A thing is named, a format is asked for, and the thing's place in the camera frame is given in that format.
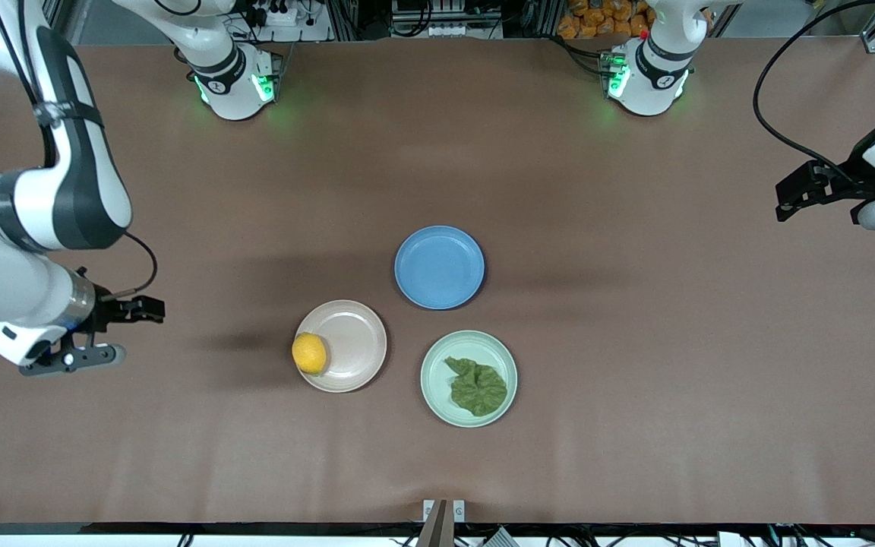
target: black cable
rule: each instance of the black cable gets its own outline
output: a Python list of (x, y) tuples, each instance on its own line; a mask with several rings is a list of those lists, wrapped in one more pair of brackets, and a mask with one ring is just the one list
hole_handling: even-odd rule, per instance
[(392, 525), (374, 526), (374, 527), (369, 527), (368, 529), (353, 530), (353, 532), (344, 533), (343, 535), (344, 536), (361, 536), (362, 534), (370, 533), (370, 532), (379, 533), (379, 532), (381, 532), (381, 530), (400, 530), (400, 529), (405, 529), (406, 527), (410, 527), (410, 529), (413, 529), (414, 526), (421, 526), (421, 525), (420, 525), (420, 523), (414, 523), (414, 522), (410, 522), (410, 520), (407, 520), (407, 522), (404, 522), (404, 523), (392, 523)]
[(600, 53), (587, 52), (585, 49), (574, 48), (573, 46), (567, 44), (566, 41), (562, 39), (562, 36), (552, 36), (544, 34), (539, 37), (546, 38), (550, 42), (553, 42), (553, 44), (560, 46), (560, 48), (566, 49), (566, 53), (569, 53), (569, 58), (573, 59), (573, 62), (576, 63), (576, 65), (579, 65), (581, 69), (586, 70), (586, 72), (590, 74), (595, 74), (597, 76), (602, 76), (604, 74), (602, 70), (587, 65), (583, 62), (583, 60), (580, 60), (580, 58), (577, 58), (576, 56), (582, 55), (584, 56), (584, 58), (600, 58)]
[(137, 243), (137, 245), (143, 247), (143, 249), (147, 252), (148, 256), (150, 256), (150, 277), (148, 277), (148, 280), (145, 281), (145, 283), (143, 283), (139, 287), (135, 287), (132, 289), (128, 289), (128, 290), (113, 293), (113, 294), (108, 294), (107, 296), (100, 298), (101, 302), (110, 302), (111, 300), (117, 300), (117, 298), (124, 298), (124, 297), (135, 295), (135, 294), (143, 291), (144, 289), (150, 287), (150, 284), (152, 284), (153, 281), (156, 280), (156, 278), (157, 278), (157, 270), (159, 270), (159, 268), (157, 267), (157, 255), (154, 254), (153, 250), (150, 249), (150, 247), (147, 245), (147, 243), (142, 242), (142, 240), (140, 238), (138, 238), (138, 236), (133, 235), (133, 233), (131, 233), (131, 232), (124, 232), (124, 235), (130, 239), (133, 239)]
[(798, 142), (793, 141), (791, 138), (787, 138), (787, 136), (780, 134), (774, 127), (772, 127), (764, 118), (764, 115), (761, 115), (761, 110), (758, 108), (758, 96), (761, 93), (761, 84), (765, 82), (765, 77), (768, 76), (769, 70), (772, 69), (772, 66), (775, 65), (775, 62), (781, 58), (782, 53), (785, 53), (785, 50), (789, 48), (792, 44), (795, 43), (803, 34), (812, 30), (817, 24), (825, 21), (827, 18), (832, 17), (834, 14), (838, 14), (840, 11), (848, 10), (850, 8), (855, 8), (858, 6), (869, 6), (875, 4), (875, 0), (854, 0), (851, 3), (844, 4), (842, 6), (837, 6), (826, 13), (822, 13), (819, 17), (814, 18), (812, 21), (805, 24), (804, 27), (799, 29), (796, 34), (793, 34), (791, 38), (788, 39), (785, 44), (782, 44), (781, 48), (779, 48), (778, 52), (775, 52), (775, 55), (772, 55), (772, 58), (768, 60), (767, 65), (763, 71), (761, 71), (761, 75), (758, 76), (758, 82), (754, 84), (754, 93), (751, 94), (751, 108), (754, 110), (754, 117), (757, 118), (758, 122), (761, 124), (761, 127), (765, 128), (765, 131), (768, 131), (769, 134), (774, 136), (774, 138), (779, 139), (785, 145), (788, 145), (799, 152), (805, 153), (806, 156), (813, 158), (815, 160), (819, 160), (820, 162), (825, 163), (827, 166), (831, 167), (832, 170), (836, 171), (841, 177), (845, 178), (850, 182), (854, 182), (848, 174), (844, 173), (843, 169), (840, 166), (837, 166), (836, 163), (831, 162), (829, 158), (826, 158), (821, 153), (817, 153), (810, 148), (807, 148)]
[(168, 14), (178, 15), (178, 17), (184, 17), (185, 15), (192, 15), (195, 11), (201, 10), (201, 0), (197, 0), (197, 4), (194, 4), (194, 10), (190, 11), (174, 11), (168, 8), (166, 5), (161, 4), (160, 0), (153, 0), (153, 3), (157, 4), (161, 10), (167, 11)]
[[(22, 30), (25, 29), (25, 4), (20, 2), (18, 4), (18, 20), (20, 21), (20, 27)], [(13, 65), (15, 65), (15, 72), (18, 73), (18, 80), (22, 83), (22, 90), (25, 90), (25, 96), (29, 98), (29, 104), (36, 105), (41, 103), (39, 100), (39, 88), (36, 86), (35, 80), (30, 80), (27, 77), (27, 73), (25, 70), (22, 70), (22, 63), (18, 60), (18, 53), (15, 52), (15, 47), (11, 42), (11, 38), (9, 38), (9, 32), (6, 30), (6, 25), (2, 21), (2, 14), (0, 14), (0, 34), (2, 35), (2, 40), (6, 43), (6, 49), (9, 52), (9, 56)], [(22, 34), (20, 43), (22, 44), (22, 49), (25, 49), (25, 52), (28, 55), (29, 46), (27, 42), (27, 38), (25, 38), (25, 34)], [(30, 75), (32, 74), (32, 63), (28, 63), (27, 69), (30, 71)], [(55, 152), (55, 143), (52, 142), (52, 134), (49, 132), (48, 128), (39, 127), (39, 133), (43, 138), (43, 166), (52, 167), (56, 164), (56, 152)]]
[[(36, 80), (36, 67), (32, 63), (32, 52), (29, 51), (29, 40), (27, 38), (27, 28), (25, 28), (25, 1), (18, 0), (18, 34), (22, 44), (22, 52), (25, 55), (25, 65), (29, 70), (29, 83), (31, 83), (33, 93), (38, 99), (38, 103), (43, 102), (43, 91), (39, 89), (38, 80)], [(52, 132), (48, 128), (39, 126), (39, 132), (43, 136), (43, 166), (52, 167), (56, 165), (56, 142), (52, 139)]]
[(619, 542), (625, 540), (627, 537), (635, 536), (635, 535), (636, 535), (636, 533), (628, 533), (628, 534), (626, 534), (626, 536), (619, 536), (617, 539), (612, 540), (610, 545), (607, 545), (607, 547), (615, 547), (615, 546), (617, 546), (617, 544)]
[(498, 28), (498, 25), (499, 25), (499, 24), (501, 24), (501, 17), (499, 17), (498, 20), (495, 21), (495, 27), (492, 27), (492, 31), (489, 32), (489, 34), (488, 34), (488, 40), (491, 40), (491, 38), (492, 38), (492, 34), (495, 34), (495, 29)]
[(355, 36), (355, 38), (357, 38), (359, 40), (360, 39), (360, 29), (357, 28), (357, 25), (355, 25), (352, 18), (350, 18), (350, 14), (347, 13), (346, 4), (343, 2), (340, 2), (340, 4), (337, 6), (337, 9), (340, 10), (340, 14), (343, 15), (343, 20), (346, 22), (346, 24), (350, 25), (350, 29), (353, 30), (353, 35)]
[(404, 543), (402, 545), (400, 545), (400, 547), (407, 547), (407, 545), (410, 545), (410, 542), (413, 541), (415, 537), (420, 536), (420, 534), (421, 534), (420, 532), (415, 532), (413, 534), (410, 534), (410, 537), (407, 538), (407, 540), (404, 541)]
[(549, 538), (545, 540), (545, 547), (549, 547), (549, 545), (552, 544), (552, 540), (553, 540), (553, 539), (558, 540), (559, 543), (562, 543), (562, 544), (565, 545), (566, 547), (573, 547), (573, 546), (570, 545), (565, 539), (563, 539), (563, 538), (561, 538), (561, 537), (559, 537), (559, 536), (549, 536)]
[(792, 527), (792, 534), (795, 536), (795, 547), (808, 547), (805, 538), (799, 533), (798, 526)]
[(248, 16), (245, 14), (245, 11), (239, 11), (238, 14), (242, 15), (242, 20), (245, 21), (245, 26), (249, 29), (249, 33), (252, 35), (252, 41), (250, 42), (250, 44), (252, 44), (253, 46), (257, 46), (258, 45), (258, 35), (256, 33), (254, 33), (254, 27), (252, 27), (252, 25), (249, 24)]
[(775, 533), (775, 527), (772, 525), (765, 526), (768, 526), (768, 537), (761, 536), (761, 542), (768, 547), (782, 547), (782, 537)]
[(641, 530), (637, 530), (635, 526), (622, 526), (622, 525), (604, 525), (605, 527), (614, 527), (614, 529), (622, 529), (622, 530), (635, 530), (635, 532), (630, 533), (630, 536), (635, 536), (636, 534), (641, 533), (649, 533), (652, 536), (660, 536), (664, 539), (670, 540), (674, 544), (678, 544), (681, 541), (685, 541), (696, 547), (713, 547), (715, 546), (714, 542), (705, 542), (698, 540), (697, 537), (685, 537), (681, 536), (681, 534), (677, 533), (664, 533), (663, 530), (656, 529), (655, 526), (645, 526)]
[(825, 539), (823, 539), (823, 537), (820, 536), (820, 534), (817, 534), (814, 532), (808, 532), (808, 530), (805, 530), (805, 528), (802, 527), (802, 525), (795, 525), (795, 527), (797, 527), (799, 529), (799, 532), (806, 534), (806, 536), (812, 536), (813, 539), (815, 539), (819, 544), (822, 544), (823, 547), (833, 547), (831, 544), (829, 544), (829, 541), (826, 541)]
[(587, 52), (586, 49), (576, 48), (575, 46), (570, 46), (569, 42), (562, 36), (556, 36), (554, 34), (542, 34), (539, 35), (539, 38), (546, 38), (552, 41), (554, 44), (561, 46), (561, 48), (566, 49), (567, 52), (573, 52), (577, 55), (582, 55), (584, 58), (600, 58), (600, 53), (597, 52)]
[(413, 38), (414, 36), (417, 36), (418, 34), (427, 30), (428, 25), (431, 24), (431, 16), (434, 14), (434, 4), (431, 3), (431, 0), (424, 1), (427, 2), (427, 4), (425, 6), (421, 6), (421, 17), (419, 18), (419, 20), (417, 20), (417, 24), (410, 29), (410, 32), (400, 32), (393, 28), (393, 25), (391, 24), (391, 33), (402, 36), (403, 38)]

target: plate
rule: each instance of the plate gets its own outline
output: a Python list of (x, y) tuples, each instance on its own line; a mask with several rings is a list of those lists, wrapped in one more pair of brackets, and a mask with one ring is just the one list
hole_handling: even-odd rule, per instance
[(421, 308), (457, 308), (482, 286), (485, 257), (468, 233), (431, 226), (404, 240), (393, 261), (393, 275), (400, 292)]
[(383, 321), (360, 302), (334, 300), (313, 309), (299, 323), (295, 335), (313, 333), (323, 339), (329, 366), (312, 376), (299, 371), (313, 387), (344, 394), (374, 380), (387, 356)]
[[(471, 359), (493, 367), (501, 375), (507, 393), (497, 411), (476, 418), (451, 400), (451, 382), (458, 375), (444, 362), (448, 357)], [(458, 331), (438, 340), (428, 350), (421, 367), (421, 391), (438, 418), (458, 427), (482, 427), (501, 418), (511, 406), (518, 391), (518, 369), (508, 348), (494, 336), (480, 331)]]

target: plate rim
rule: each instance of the plate rim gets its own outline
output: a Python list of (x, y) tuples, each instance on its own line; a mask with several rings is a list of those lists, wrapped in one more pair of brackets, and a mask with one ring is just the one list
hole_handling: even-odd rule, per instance
[(357, 309), (360, 309), (360, 311), (368, 311), (369, 312), (369, 316), (371, 316), (371, 318), (374, 319), (374, 321), (371, 321), (371, 323), (376, 322), (376, 324), (380, 327), (380, 332), (383, 334), (383, 355), (382, 355), (382, 357), (380, 357), (380, 362), (375, 366), (374, 374), (369, 376), (369, 378), (367, 378), (367, 381), (364, 381), (361, 384), (357, 384), (355, 387), (350, 387), (350, 388), (345, 388), (345, 389), (324, 387), (323, 385), (316, 384), (314, 377), (303, 373), (303, 371), (299, 370), (299, 367), (295, 367), (295, 363), (294, 363), (294, 365), (292, 365), (295, 367), (295, 370), (299, 372), (299, 376), (302, 376), (302, 380), (306, 380), (307, 384), (312, 385), (312, 387), (319, 389), (319, 391), (325, 391), (325, 392), (327, 392), (327, 394), (347, 394), (350, 391), (356, 391), (357, 389), (364, 387), (364, 385), (369, 384), (369, 382), (373, 381), (374, 378), (376, 378), (377, 374), (380, 373), (380, 369), (383, 368), (384, 361), (387, 360), (387, 340), (388, 340), (388, 338), (387, 338), (387, 326), (383, 324), (383, 319), (380, 318), (380, 315), (378, 315), (377, 312), (374, 311), (373, 308), (369, 307), (369, 305), (364, 304), (364, 302), (357, 302), (356, 300), (349, 300), (349, 299), (345, 299), (345, 298), (337, 299), (337, 300), (330, 300), (329, 302), (323, 302), (323, 304), (317, 305), (316, 308), (313, 308), (311, 311), (309, 311), (309, 313), (306, 314), (305, 318), (302, 318), (302, 321), (299, 322), (299, 325), (295, 327), (295, 335), (297, 337), (299, 335), (301, 335), (301, 333), (303, 332), (302, 331), (303, 323), (305, 323), (306, 319), (309, 319), (310, 316), (312, 316), (313, 314), (316, 314), (317, 311), (320, 311), (321, 308), (327, 308), (327, 307), (330, 307), (330, 305), (340, 305), (340, 304), (355, 305), (355, 307)]
[[(501, 410), (500, 415), (497, 416), (497, 418), (495, 418), (495, 419), (491, 419), (490, 422), (476, 423), (475, 425), (461, 425), (461, 423), (451, 422), (450, 419), (444, 418), (444, 416), (442, 416), (441, 413), (439, 413), (438, 410), (434, 408), (434, 405), (431, 404), (431, 401), (428, 401), (427, 391), (424, 389), (424, 378), (425, 378), (424, 371), (425, 371), (425, 367), (427, 366), (427, 363), (428, 363), (428, 357), (431, 356), (431, 351), (433, 351), (435, 347), (440, 345), (441, 342), (444, 342), (445, 339), (450, 338), (452, 336), (462, 335), (462, 334), (479, 334), (480, 336), (490, 338), (491, 340), (495, 340), (495, 342), (499, 343), (499, 345), (501, 347), (503, 347), (504, 352), (508, 356), (506, 366), (508, 366), (510, 364), (511, 369), (513, 369), (514, 373), (515, 373), (515, 389), (506, 395), (506, 400), (503, 403), (504, 409)], [(515, 401), (515, 395), (518, 394), (518, 364), (515, 362), (515, 356), (513, 356), (513, 353), (511, 353), (511, 349), (508, 349), (508, 346), (504, 345), (504, 342), (501, 342), (501, 340), (499, 340), (498, 337), (493, 336), (493, 335), (486, 333), (484, 331), (476, 330), (476, 329), (462, 329), (462, 330), (450, 332), (447, 335), (442, 336), (440, 339), (437, 339), (437, 342), (434, 342), (431, 344), (431, 347), (428, 348), (427, 353), (424, 354), (424, 359), (421, 361), (421, 381), (420, 382), (421, 382), (421, 396), (424, 397), (424, 402), (428, 405), (428, 408), (431, 409), (431, 412), (435, 416), (440, 418), (442, 420), (442, 422), (449, 423), (449, 425), (454, 425), (455, 427), (463, 427), (465, 429), (474, 429), (476, 427), (484, 427), (487, 425), (492, 425), (492, 423), (496, 423), (499, 419), (501, 419), (502, 416), (506, 415), (506, 413), (508, 412), (508, 409), (511, 408), (511, 405), (513, 405), (513, 402)]]
[[(407, 242), (410, 242), (410, 240), (414, 239), (414, 236), (419, 235), (419, 233), (431, 231), (431, 229), (450, 229), (450, 231), (457, 233), (457, 235), (464, 236), (466, 242), (469, 242), (469, 246), (473, 246), (473, 247), (475, 247), (475, 249), (477, 249), (477, 253), (479, 253), (479, 259), (480, 259), (479, 283), (477, 283), (475, 290), (471, 291), (471, 293), (468, 294), (468, 297), (466, 297), (464, 300), (459, 301), (459, 302), (455, 302), (455, 304), (452, 304), (452, 305), (444, 305), (444, 307), (440, 307), (440, 308), (435, 308), (435, 307), (433, 307), (433, 305), (423, 304), (423, 302), (417, 301), (413, 297), (411, 297), (410, 294), (407, 294), (407, 289), (404, 286), (404, 284), (400, 282), (400, 275), (398, 274), (398, 267), (399, 267), (400, 262), (402, 262), (400, 260), (400, 257), (402, 257), (402, 255), (405, 257), (406, 253), (410, 252), (410, 251), (406, 251)], [(461, 307), (461, 305), (465, 305), (467, 302), (471, 301), (472, 298), (475, 298), (476, 294), (479, 294), (479, 290), (482, 289), (482, 284), (484, 283), (484, 280), (485, 280), (485, 273), (486, 273), (485, 251), (482, 250), (482, 246), (479, 245), (479, 242), (477, 242), (477, 239), (473, 238), (471, 233), (465, 232), (464, 229), (460, 229), (456, 226), (451, 226), (451, 225), (447, 225), (447, 224), (434, 224), (431, 226), (425, 226), (424, 228), (421, 228), (421, 229), (417, 229), (416, 232), (411, 233), (410, 236), (407, 236), (406, 238), (404, 238), (403, 242), (400, 243), (400, 247), (398, 247), (398, 249), (396, 250), (396, 255), (393, 256), (393, 279), (396, 281), (396, 286), (398, 286), (398, 288), (400, 290), (400, 294), (403, 294), (403, 297), (407, 298), (407, 300), (409, 300), (410, 302), (413, 302), (414, 305), (419, 305), (419, 307), (424, 308), (424, 309), (434, 309), (434, 311), (443, 311), (444, 309), (455, 309), (455, 308)]]

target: yellow lemon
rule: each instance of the yellow lemon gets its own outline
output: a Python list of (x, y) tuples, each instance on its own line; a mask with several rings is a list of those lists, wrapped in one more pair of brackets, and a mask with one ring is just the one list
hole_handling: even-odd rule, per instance
[(306, 374), (318, 375), (326, 368), (326, 346), (312, 333), (304, 332), (292, 342), (292, 360)]

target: brown table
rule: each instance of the brown table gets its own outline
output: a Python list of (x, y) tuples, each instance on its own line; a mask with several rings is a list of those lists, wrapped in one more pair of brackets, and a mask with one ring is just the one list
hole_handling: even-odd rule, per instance
[[(875, 522), (875, 233), (844, 205), (775, 221), (805, 160), (750, 113), (778, 44), (709, 41), (654, 119), (548, 42), (296, 46), (281, 104), (246, 122), (199, 104), (170, 49), (82, 49), (169, 318), (115, 327), (115, 368), (0, 359), (0, 520), (406, 520), (447, 496), (470, 520)], [(844, 158), (875, 126), (875, 56), (805, 40), (763, 108)], [(27, 111), (1, 82), (0, 170), (39, 159)], [(393, 284), (400, 242), (438, 223), (486, 253), (456, 311)], [(148, 274), (129, 242), (60, 259), (108, 287)], [(390, 334), (354, 394), (289, 360), (338, 298)], [(520, 368), (476, 430), (419, 388), (465, 328)]]

